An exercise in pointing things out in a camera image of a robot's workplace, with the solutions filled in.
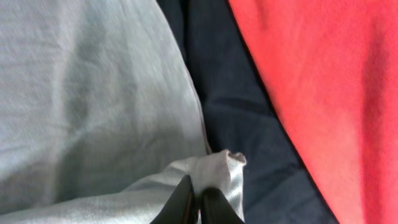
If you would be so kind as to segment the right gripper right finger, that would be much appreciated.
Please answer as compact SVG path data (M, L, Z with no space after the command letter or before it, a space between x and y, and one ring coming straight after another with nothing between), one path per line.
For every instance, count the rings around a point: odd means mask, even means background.
M201 195L202 224L244 224L220 189L207 188Z

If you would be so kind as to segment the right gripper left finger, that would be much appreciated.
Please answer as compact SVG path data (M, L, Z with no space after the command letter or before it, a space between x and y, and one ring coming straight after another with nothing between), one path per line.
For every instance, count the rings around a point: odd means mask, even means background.
M195 193L189 175L182 177L169 199L150 224L196 224Z

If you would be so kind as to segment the light blue t-shirt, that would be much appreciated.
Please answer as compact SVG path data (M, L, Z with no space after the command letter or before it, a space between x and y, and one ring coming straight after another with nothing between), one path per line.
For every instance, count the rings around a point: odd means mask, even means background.
M1 222L150 223L185 175L243 215L155 1L1 2Z

